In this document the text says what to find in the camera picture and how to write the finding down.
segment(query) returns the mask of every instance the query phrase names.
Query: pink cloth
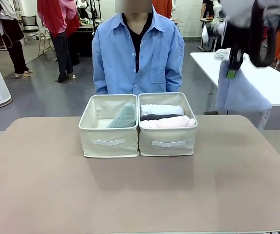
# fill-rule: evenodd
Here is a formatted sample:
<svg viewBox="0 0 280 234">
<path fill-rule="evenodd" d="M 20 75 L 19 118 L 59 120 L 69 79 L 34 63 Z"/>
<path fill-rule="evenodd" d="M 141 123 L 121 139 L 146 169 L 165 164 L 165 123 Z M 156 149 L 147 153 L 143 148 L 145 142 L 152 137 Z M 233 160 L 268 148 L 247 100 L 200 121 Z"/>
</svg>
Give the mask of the pink cloth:
<svg viewBox="0 0 280 234">
<path fill-rule="evenodd" d="M 140 127 L 146 129 L 185 128 L 194 127 L 195 125 L 195 119 L 187 116 L 162 118 L 160 120 L 144 120 L 140 122 Z"/>
<path fill-rule="evenodd" d="M 73 0 L 58 0 L 58 2 L 60 4 L 61 12 L 64 20 L 64 24 L 61 26 L 58 33 L 63 33 L 66 31 L 67 28 L 66 19 L 72 20 L 75 17 L 75 15 L 77 14 L 77 6 Z M 44 21 L 44 25 L 46 25 L 46 20 L 43 17 L 43 15 L 38 13 L 38 16 L 41 20 Z"/>
</svg>

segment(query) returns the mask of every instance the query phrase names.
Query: black pants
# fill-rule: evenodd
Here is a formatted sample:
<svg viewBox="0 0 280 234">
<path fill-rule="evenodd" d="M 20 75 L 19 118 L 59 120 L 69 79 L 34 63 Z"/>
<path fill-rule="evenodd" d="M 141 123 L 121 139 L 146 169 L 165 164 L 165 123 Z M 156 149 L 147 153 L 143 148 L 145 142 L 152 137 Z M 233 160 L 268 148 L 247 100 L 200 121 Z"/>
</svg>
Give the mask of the black pants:
<svg viewBox="0 0 280 234">
<path fill-rule="evenodd" d="M 13 62 L 16 74 L 23 74 L 29 70 L 25 63 L 23 48 L 20 41 L 13 43 L 12 47 L 7 47 L 7 50 Z"/>
<path fill-rule="evenodd" d="M 70 53 L 68 51 L 66 32 L 59 33 L 56 37 L 53 37 L 53 35 L 50 33 L 50 36 L 54 48 L 56 49 L 58 69 L 60 71 L 58 80 L 64 81 L 66 80 L 66 72 L 68 74 L 73 73 L 73 64 L 72 64 Z"/>
</svg>

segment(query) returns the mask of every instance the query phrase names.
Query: blue button-up shirt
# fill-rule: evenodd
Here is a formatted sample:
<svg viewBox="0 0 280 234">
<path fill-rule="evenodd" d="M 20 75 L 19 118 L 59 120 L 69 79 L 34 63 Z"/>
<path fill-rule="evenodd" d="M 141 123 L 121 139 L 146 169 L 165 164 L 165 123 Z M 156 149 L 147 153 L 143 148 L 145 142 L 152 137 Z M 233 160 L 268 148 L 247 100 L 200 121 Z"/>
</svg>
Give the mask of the blue button-up shirt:
<svg viewBox="0 0 280 234">
<path fill-rule="evenodd" d="M 94 36 L 93 81 L 97 94 L 177 92 L 182 85 L 184 41 L 174 23 L 156 13 L 140 47 L 135 49 L 122 14 L 102 23 Z"/>
</svg>

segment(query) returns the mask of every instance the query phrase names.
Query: white fabric bin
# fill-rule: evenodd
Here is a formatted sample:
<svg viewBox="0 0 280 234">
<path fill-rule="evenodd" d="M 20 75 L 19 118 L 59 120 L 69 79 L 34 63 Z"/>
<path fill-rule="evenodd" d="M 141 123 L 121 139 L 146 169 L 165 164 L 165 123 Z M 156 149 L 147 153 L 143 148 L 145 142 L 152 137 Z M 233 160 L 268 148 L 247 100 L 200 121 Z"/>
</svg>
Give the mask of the white fabric bin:
<svg viewBox="0 0 280 234">
<path fill-rule="evenodd" d="M 176 129 L 144 129 L 140 125 L 139 149 L 143 156 L 183 156 L 194 154 L 197 120 L 183 93 L 141 94 L 138 97 L 139 121 L 141 105 L 179 105 L 184 115 L 195 119 L 194 127 Z"/>
<path fill-rule="evenodd" d="M 95 95 L 79 122 L 85 157 L 136 157 L 138 152 L 138 118 L 131 128 L 106 128 L 128 103 L 133 103 L 138 115 L 135 95 Z"/>
</svg>

